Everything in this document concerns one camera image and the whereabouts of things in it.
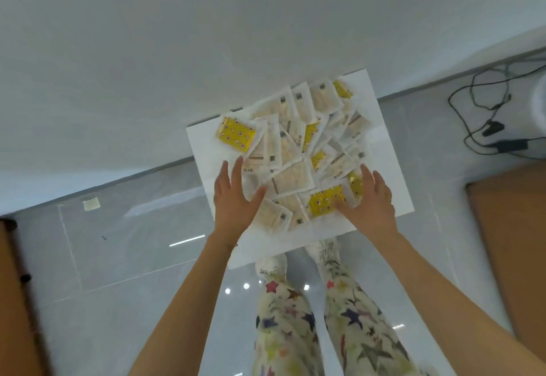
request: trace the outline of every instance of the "hand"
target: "hand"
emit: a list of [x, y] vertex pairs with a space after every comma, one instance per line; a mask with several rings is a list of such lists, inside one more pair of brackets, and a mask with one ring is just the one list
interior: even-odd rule
[[365, 165], [362, 170], [362, 200], [351, 208], [347, 202], [336, 202], [336, 208], [372, 242], [398, 233], [391, 204], [392, 193], [379, 172], [370, 173]]
[[242, 157], [239, 157], [228, 175], [228, 162], [222, 163], [220, 174], [214, 183], [214, 206], [216, 207], [214, 230], [226, 240], [230, 248], [235, 248], [242, 233], [250, 226], [256, 216], [267, 190], [262, 186], [249, 202], [242, 193]]

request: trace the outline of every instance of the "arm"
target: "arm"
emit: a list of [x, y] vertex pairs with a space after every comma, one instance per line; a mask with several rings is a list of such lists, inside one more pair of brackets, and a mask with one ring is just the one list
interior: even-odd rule
[[231, 251], [249, 227], [265, 189], [248, 202], [241, 185], [242, 158], [215, 182], [215, 229], [192, 270], [138, 355], [129, 376], [197, 376], [208, 329]]
[[338, 210], [378, 249], [459, 375], [546, 375], [546, 364], [470, 301], [398, 232], [391, 191], [362, 165], [363, 199]]

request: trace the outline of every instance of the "person's left hand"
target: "person's left hand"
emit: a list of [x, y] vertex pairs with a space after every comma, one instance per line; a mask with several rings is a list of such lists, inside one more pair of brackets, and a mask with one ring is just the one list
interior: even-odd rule
[[262, 186], [249, 202], [242, 193], [243, 158], [239, 157], [228, 175], [228, 162], [222, 163], [220, 174], [214, 183], [214, 206], [216, 207], [215, 232], [225, 237], [229, 247], [234, 248], [242, 233], [250, 226], [262, 204], [267, 188]]

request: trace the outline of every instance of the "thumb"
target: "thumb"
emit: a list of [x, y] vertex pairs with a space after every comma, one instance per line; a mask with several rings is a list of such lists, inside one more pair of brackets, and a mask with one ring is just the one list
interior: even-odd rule
[[262, 204], [262, 200], [264, 200], [264, 196], [267, 191], [267, 186], [262, 186], [258, 190], [256, 190], [254, 197], [250, 201], [250, 208], [252, 209], [253, 213], [256, 214], [256, 212], [258, 211], [258, 208]]
[[338, 199], [334, 202], [334, 207], [343, 215], [345, 216], [347, 219], [350, 220], [350, 216], [353, 212], [353, 209], [349, 206], [349, 204], [343, 200], [343, 199]]

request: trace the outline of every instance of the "leg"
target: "leg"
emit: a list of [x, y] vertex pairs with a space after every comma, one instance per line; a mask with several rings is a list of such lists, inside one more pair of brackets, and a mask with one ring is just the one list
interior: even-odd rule
[[390, 323], [341, 262], [337, 240], [306, 249], [326, 284], [324, 320], [345, 375], [417, 373]]
[[286, 281], [286, 255], [256, 262], [265, 283], [256, 317], [253, 376], [324, 376], [315, 317]]

